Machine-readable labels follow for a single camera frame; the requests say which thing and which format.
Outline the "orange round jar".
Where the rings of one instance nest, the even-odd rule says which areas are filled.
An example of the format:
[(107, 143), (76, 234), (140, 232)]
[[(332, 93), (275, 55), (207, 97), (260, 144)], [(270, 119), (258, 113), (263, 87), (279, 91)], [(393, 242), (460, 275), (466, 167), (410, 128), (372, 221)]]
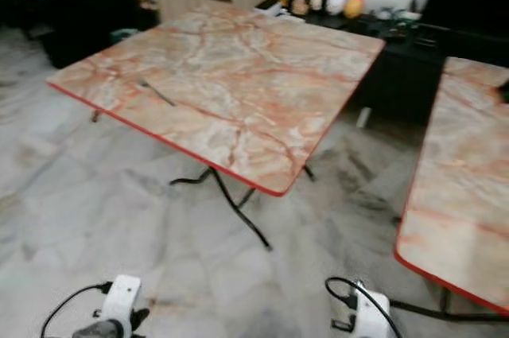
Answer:
[(343, 15), (348, 19), (360, 17), (363, 13), (364, 0), (346, 0), (343, 7)]

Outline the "green box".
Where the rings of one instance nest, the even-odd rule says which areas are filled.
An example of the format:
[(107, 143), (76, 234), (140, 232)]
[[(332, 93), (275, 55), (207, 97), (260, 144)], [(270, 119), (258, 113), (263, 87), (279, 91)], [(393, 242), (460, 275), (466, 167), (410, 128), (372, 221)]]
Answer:
[(110, 33), (110, 40), (111, 43), (115, 45), (139, 33), (138, 29), (117, 29)]

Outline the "black upright piano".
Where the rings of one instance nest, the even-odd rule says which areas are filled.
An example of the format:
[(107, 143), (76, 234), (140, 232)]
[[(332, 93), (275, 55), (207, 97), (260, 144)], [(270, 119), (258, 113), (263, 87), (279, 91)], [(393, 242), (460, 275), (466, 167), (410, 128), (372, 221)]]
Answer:
[(41, 36), (41, 46), (58, 69), (115, 44), (116, 30), (146, 30), (157, 23), (157, 11), (143, 8), (141, 0), (47, 0), (47, 4), (52, 30)]

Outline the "black low TV console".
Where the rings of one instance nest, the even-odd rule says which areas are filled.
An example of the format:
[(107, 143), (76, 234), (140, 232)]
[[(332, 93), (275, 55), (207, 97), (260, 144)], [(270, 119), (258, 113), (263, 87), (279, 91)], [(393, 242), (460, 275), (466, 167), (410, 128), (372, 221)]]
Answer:
[(449, 57), (509, 68), (509, 30), (492, 36), (420, 25), (408, 30), (404, 37), (392, 37), (391, 22), (370, 14), (350, 19), (343, 14), (309, 11), (301, 19), (310, 25), (345, 30), (385, 42), (348, 104), (356, 111), (370, 108), (374, 116), (418, 125), (428, 123)]

